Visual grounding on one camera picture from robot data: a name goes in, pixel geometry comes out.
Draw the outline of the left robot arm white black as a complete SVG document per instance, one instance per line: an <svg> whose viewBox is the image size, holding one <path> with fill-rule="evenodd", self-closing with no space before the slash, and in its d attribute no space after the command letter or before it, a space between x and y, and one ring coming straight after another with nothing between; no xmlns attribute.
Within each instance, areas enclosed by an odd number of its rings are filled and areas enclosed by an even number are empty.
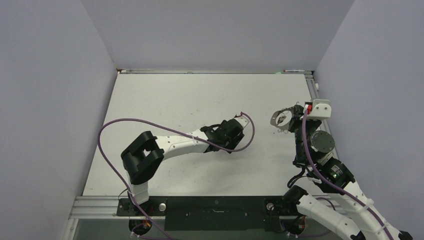
<svg viewBox="0 0 424 240"><path fill-rule="evenodd" d="M133 195L129 203L131 211L136 215L148 211L148 182L163 161L191 153L217 152L221 148L234 150L249 123L246 117L238 116L217 125L204 126L186 136L155 136L151 131L142 132L120 155Z"/></svg>

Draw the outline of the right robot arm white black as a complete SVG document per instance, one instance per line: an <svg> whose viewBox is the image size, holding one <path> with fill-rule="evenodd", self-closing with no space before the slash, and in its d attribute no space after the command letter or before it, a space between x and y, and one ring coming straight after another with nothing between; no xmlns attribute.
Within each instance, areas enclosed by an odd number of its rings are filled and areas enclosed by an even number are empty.
<svg viewBox="0 0 424 240"><path fill-rule="evenodd" d="M411 240L412 235L390 224L378 212L374 201L361 190L357 180L333 150L335 140L320 130L323 120L330 117L327 103L296 104L275 112L271 123L282 132L294 134L296 155L293 165L301 173L288 183L282 197L283 209L289 214L310 217L344 240ZM306 190L294 184L307 177L331 202L336 202L346 215L332 210Z"/></svg>

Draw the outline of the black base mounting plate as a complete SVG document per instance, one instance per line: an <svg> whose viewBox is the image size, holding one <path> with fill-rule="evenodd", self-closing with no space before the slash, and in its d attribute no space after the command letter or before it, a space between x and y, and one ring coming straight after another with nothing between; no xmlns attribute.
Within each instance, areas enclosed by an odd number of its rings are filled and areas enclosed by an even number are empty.
<svg viewBox="0 0 424 240"><path fill-rule="evenodd" d="M151 196L141 208L165 231L290 231L305 218L281 196Z"/></svg>

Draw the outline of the aluminium frame rail right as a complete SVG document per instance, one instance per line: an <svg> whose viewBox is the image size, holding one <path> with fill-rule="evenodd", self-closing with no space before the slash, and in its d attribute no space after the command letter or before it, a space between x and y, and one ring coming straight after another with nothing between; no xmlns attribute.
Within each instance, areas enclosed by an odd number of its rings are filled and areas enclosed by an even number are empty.
<svg viewBox="0 0 424 240"><path fill-rule="evenodd" d="M313 99L320 99L315 81L307 81L308 89L311 93L311 102ZM317 179L325 179L326 181L335 183L345 174L346 168L337 159L336 141L332 136L328 119L322 120L320 127L311 135L311 145L308 146L306 136L306 120L307 111L304 112L302 120L302 140L299 149L302 151L305 168L311 175Z"/></svg>

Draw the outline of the aluminium frame rail back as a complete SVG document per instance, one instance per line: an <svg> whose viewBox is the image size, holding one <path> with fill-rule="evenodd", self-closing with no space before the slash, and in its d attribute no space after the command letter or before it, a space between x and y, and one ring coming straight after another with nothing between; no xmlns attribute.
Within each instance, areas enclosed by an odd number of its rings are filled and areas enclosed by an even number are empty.
<svg viewBox="0 0 424 240"><path fill-rule="evenodd" d="M269 69L233 69L233 70L160 70L160 69L118 69L120 74L303 74L312 75L312 70L269 70Z"/></svg>

